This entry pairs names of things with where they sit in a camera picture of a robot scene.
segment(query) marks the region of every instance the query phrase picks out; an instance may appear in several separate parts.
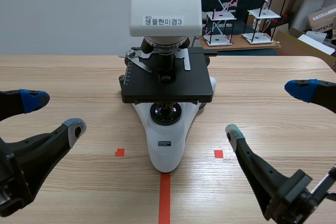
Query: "table surface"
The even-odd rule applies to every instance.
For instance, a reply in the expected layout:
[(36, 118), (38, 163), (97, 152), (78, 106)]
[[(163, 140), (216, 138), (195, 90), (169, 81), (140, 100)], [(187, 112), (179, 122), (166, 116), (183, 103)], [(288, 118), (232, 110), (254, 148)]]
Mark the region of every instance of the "table surface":
[[(336, 82), (313, 57), (217, 57), (213, 102), (196, 117), (184, 157), (171, 174), (171, 223), (260, 224), (252, 190), (225, 137), (237, 124), (248, 144), (281, 173), (301, 168), (312, 189), (335, 164), (336, 115), (290, 97), (291, 79)], [(45, 90), (47, 107), (0, 123), (7, 142), (57, 128), (64, 120), (87, 122), (85, 135), (51, 172), (36, 200), (2, 224), (157, 224), (160, 173), (151, 165), (145, 132), (120, 97), (123, 59), (112, 56), (0, 56), (1, 90)], [(114, 157), (125, 148), (125, 157)], [(214, 158), (223, 150), (224, 158)], [(324, 201), (306, 223), (334, 223), (335, 204)]]

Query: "white shelf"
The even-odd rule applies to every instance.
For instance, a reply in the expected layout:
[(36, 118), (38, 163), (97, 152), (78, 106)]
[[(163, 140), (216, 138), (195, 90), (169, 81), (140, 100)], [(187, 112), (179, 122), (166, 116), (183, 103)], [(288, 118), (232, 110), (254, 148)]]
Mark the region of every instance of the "white shelf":
[(268, 9), (262, 10), (260, 16), (259, 16), (260, 8), (259, 9), (254, 9), (254, 10), (249, 10), (248, 12), (251, 13), (256, 18), (259, 18), (259, 19), (281, 18), (278, 14), (276, 14), (275, 12), (272, 12), (271, 10), (268, 10)]
[(274, 42), (274, 40), (271, 40), (267, 35), (265, 35), (263, 33), (255, 33), (254, 34), (254, 38), (253, 38), (253, 42), (252, 42), (253, 33), (251, 33), (251, 34), (242, 34), (242, 36), (251, 45), (255, 45), (255, 44), (269, 44), (269, 43)]
[(213, 35), (211, 38), (211, 44), (210, 44), (210, 35), (204, 36), (206, 43), (210, 47), (219, 47), (219, 46), (231, 46), (232, 43), (230, 43), (230, 40), (225, 38), (223, 35)]
[(231, 12), (215, 12), (214, 19), (212, 19), (214, 12), (207, 12), (207, 15), (211, 21), (236, 20), (235, 16), (233, 16)]

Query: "microscope stage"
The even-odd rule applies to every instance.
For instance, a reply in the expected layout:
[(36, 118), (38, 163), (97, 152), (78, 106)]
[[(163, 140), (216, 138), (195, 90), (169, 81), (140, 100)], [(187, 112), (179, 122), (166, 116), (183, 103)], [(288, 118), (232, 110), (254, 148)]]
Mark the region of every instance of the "microscope stage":
[(121, 85), (124, 103), (152, 102), (211, 102), (213, 89), (204, 54), (189, 54), (191, 71), (184, 70), (184, 60), (175, 58), (176, 80), (159, 81), (159, 55), (140, 61), (153, 72), (149, 73), (130, 62)]

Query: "label sticker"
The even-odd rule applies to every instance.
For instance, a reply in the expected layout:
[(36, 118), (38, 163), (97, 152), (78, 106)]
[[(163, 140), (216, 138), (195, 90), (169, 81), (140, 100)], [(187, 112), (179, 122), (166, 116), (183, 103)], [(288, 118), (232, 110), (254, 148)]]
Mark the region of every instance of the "label sticker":
[(332, 13), (334, 13), (334, 12), (336, 12), (336, 8), (334, 8), (334, 9), (332, 9), (332, 10), (329, 10), (329, 11), (327, 11), (327, 12), (325, 12), (325, 13), (322, 13), (322, 14), (320, 14), (320, 15), (317, 15), (317, 16), (313, 17), (313, 20), (315, 21), (315, 20), (317, 20), (317, 19), (319, 19), (319, 18), (323, 18), (324, 16), (327, 16), (327, 15), (332, 14)]
[(184, 16), (152, 16), (142, 17), (143, 26), (184, 26)]
[(161, 142), (159, 141), (159, 147), (170, 147), (172, 146), (172, 142)]

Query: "blue fingertip pad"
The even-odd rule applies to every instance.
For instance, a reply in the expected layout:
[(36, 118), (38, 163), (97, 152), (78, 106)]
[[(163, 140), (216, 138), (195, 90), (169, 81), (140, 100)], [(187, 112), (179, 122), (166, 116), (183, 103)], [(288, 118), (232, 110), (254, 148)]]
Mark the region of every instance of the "blue fingertip pad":
[(297, 80), (289, 81), (285, 85), (285, 90), (292, 96), (304, 102), (311, 102), (316, 89), (319, 85), (318, 80), (309, 80), (309, 84), (300, 86), (297, 84)]
[(33, 95), (28, 90), (20, 89), (20, 95), (25, 114), (44, 107), (50, 99), (50, 96), (44, 91), (38, 91), (37, 95)]

